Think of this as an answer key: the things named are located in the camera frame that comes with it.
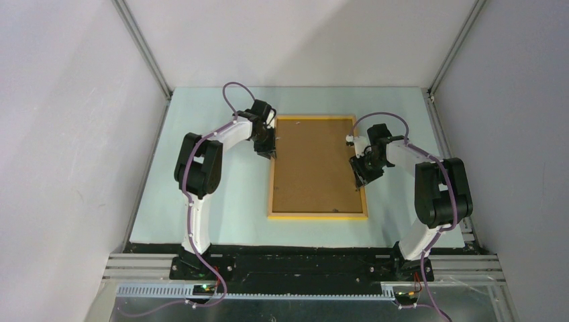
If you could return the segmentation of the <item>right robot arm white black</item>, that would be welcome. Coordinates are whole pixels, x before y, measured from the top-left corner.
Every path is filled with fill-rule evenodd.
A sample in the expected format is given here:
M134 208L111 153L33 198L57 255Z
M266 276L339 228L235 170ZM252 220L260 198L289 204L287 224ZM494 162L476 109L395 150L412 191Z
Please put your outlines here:
M349 133L347 146L357 189L400 167L414 179L416 220L391 254L391 274L408 280L425 264L430 249L444 232L471 216L473 203L464 163L459 158L439 158L412 144L406 136L394 136L386 124L370 127L366 136Z

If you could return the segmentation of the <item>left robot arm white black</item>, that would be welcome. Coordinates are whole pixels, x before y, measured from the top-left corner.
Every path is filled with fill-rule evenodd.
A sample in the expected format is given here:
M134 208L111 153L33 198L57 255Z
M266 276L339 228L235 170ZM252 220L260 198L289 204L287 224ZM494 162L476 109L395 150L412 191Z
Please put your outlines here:
M198 135L187 133L180 147L174 179L186 198L187 223L179 253L186 270L196 279L207 278L212 261L203 254L211 245L209 208L221 182L223 155L236 144L251 141L257 155L276 158L276 109L255 99L251 108L237 111L218 129Z

